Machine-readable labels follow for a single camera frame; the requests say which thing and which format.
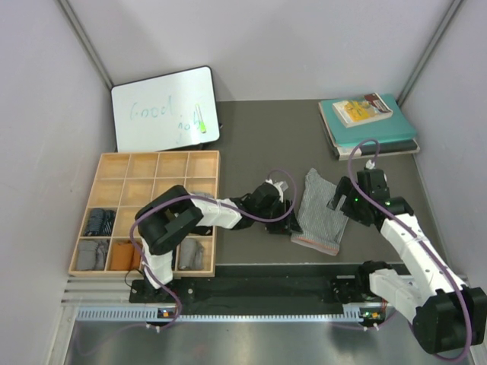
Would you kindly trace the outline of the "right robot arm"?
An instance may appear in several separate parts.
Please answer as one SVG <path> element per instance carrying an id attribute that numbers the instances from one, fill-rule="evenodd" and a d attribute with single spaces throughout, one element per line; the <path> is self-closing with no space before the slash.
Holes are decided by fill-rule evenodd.
<path id="1" fill-rule="evenodd" d="M 355 292 L 380 297 L 403 315 L 421 348 L 434 355 L 464 352 L 484 342 L 486 294 L 454 274 L 438 255 L 403 197 L 393 197 L 383 170 L 363 169 L 340 179 L 328 208 L 366 227 L 374 226 L 395 249 L 413 281 L 385 262 L 359 266 Z"/>

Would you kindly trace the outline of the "light grey underwear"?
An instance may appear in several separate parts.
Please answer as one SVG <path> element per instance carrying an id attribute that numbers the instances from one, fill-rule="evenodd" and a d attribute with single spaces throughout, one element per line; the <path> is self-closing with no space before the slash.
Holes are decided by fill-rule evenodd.
<path id="1" fill-rule="evenodd" d="M 194 192 L 191 192 L 191 194 L 192 195 L 197 195 L 197 196 L 202 196 L 202 197 L 205 197 L 205 198 L 214 198 L 213 194 L 208 193 L 208 192 L 194 191 Z"/>

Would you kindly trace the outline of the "grey striped boxer shorts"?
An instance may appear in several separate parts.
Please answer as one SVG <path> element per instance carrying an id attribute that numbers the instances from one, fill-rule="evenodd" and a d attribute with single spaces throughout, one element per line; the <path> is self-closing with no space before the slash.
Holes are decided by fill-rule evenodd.
<path id="1" fill-rule="evenodd" d="M 336 256 L 348 218 L 339 210 L 327 205 L 332 200 L 336 185 L 325 180 L 314 168 L 305 176 L 305 188 L 298 212 L 301 233 L 293 233 L 291 241 L 327 255 Z"/>

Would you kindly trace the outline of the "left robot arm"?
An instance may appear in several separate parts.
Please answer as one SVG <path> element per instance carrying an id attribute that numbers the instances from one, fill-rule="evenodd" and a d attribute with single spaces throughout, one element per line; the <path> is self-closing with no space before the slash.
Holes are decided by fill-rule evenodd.
<path id="1" fill-rule="evenodd" d="M 272 234 L 291 235 L 302 229 L 294 202 L 284 197 L 286 184 L 268 179 L 253 192 L 237 198 L 214 199 L 175 185 L 140 209 L 129 230 L 142 238 L 138 251 L 144 265 L 142 280 L 132 283 L 131 303 L 160 303 L 175 297 L 172 291 L 173 252 L 191 234 L 209 235 L 215 227 L 247 229 L 258 221 Z"/>

